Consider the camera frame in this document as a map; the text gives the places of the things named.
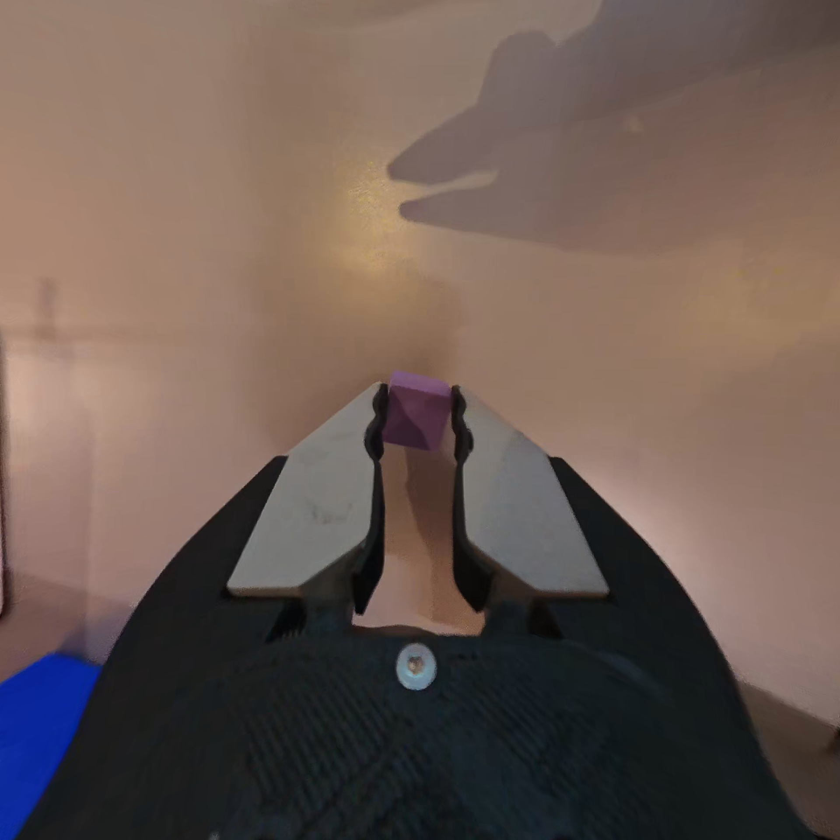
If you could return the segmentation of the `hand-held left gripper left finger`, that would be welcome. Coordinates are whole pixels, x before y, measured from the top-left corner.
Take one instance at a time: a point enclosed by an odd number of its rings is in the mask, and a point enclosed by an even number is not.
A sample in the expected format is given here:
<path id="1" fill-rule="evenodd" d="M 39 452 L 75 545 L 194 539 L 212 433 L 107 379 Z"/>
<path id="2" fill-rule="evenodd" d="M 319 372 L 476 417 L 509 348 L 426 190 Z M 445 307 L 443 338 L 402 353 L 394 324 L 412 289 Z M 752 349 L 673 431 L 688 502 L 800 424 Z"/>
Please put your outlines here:
<path id="1" fill-rule="evenodd" d="M 366 611 L 384 568 L 385 419 L 376 382 L 288 453 L 227 580 L 231 596 Z"/>

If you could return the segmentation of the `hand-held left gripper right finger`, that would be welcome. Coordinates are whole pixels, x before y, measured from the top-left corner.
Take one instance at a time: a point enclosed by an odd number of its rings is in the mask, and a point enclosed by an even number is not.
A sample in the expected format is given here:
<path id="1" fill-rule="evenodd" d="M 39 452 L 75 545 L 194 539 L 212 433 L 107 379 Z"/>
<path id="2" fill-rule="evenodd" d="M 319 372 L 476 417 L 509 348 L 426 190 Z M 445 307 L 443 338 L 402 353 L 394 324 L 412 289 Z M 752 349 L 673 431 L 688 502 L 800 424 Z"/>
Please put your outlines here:
<path id="1" fill-rule="evenodd" d="M 548 454 L 453 388 L 453 568 L 477 613 L 504 602 L 604 600 L 608 583 Z"/>

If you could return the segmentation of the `blue plastic bin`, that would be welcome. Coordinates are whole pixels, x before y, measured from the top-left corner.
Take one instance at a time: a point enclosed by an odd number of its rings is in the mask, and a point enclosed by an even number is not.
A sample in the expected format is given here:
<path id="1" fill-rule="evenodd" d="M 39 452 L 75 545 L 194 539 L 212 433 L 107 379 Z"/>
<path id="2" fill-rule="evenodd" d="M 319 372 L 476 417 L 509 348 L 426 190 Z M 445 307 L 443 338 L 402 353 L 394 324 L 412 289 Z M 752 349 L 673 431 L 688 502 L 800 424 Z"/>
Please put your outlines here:
<path id="1" fill-rule="evenodd" d="M 15 838 L 65 756 L 101 672 L 48 654 L 1 684 L 1 838 Z"/>

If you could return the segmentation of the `purple foam cube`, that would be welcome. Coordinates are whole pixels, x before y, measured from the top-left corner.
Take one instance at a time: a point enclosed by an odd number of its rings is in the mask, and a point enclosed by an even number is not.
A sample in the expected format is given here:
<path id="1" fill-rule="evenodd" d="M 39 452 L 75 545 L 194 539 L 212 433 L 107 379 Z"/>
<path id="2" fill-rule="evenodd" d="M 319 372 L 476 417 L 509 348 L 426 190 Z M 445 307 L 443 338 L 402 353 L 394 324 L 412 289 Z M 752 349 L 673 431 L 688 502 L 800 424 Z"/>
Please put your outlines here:
<path id="1" fill-rule="evenodd" d="M 450 425 L 453 393 L 445 381 L 394 371 L 388 384 L 383 442 L 436 452 Z"/>

